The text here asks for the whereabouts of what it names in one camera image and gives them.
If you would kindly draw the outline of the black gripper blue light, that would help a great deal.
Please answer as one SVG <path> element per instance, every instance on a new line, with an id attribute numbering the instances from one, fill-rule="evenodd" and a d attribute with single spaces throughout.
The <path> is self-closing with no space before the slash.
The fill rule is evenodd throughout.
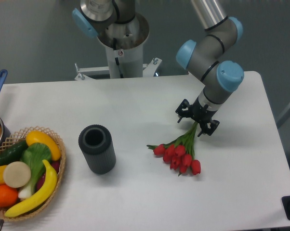
<path id="1" fill-rule="evenodd" d="M 178 115 L 177 123 L 180 123 L 183 118 L 192 118 L 199 123 L 201 131 L 198 137 L 203 134 L 211 136 L 218 128 L 220 122 L 212 118 L 216 112 L 217 104 L 201 97 L 198 97 L 192 105 L 187 99 L 183 99 L 175 110 Z"/>

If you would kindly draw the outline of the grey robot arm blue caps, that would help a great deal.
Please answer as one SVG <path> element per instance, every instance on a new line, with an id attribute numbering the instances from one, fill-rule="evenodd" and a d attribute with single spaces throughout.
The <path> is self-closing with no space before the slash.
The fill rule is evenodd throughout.
<path id="1" fill-rule="evenodd" d="M 186 41 L 176 54 L 177 63 L 204 84 L 193 104 L 187 100 L 176 109 L 179 118 L 191 118 L 201 134 L 211 135 L 219 122 L 213 115 L 244 79 L 240 65 L 219 62 L 219 57 L 236 44 L 242 34 L 241 22 L 229 17 L 216 0 L 194 0 L 206 32 L 201 42 Z M 78 28 L 104 45 L 111 78 L 143 77 L 143 45 L 149 35 L 147 20 L 135 10 L 133 0 L 82 0 L 72 12 Z"/>

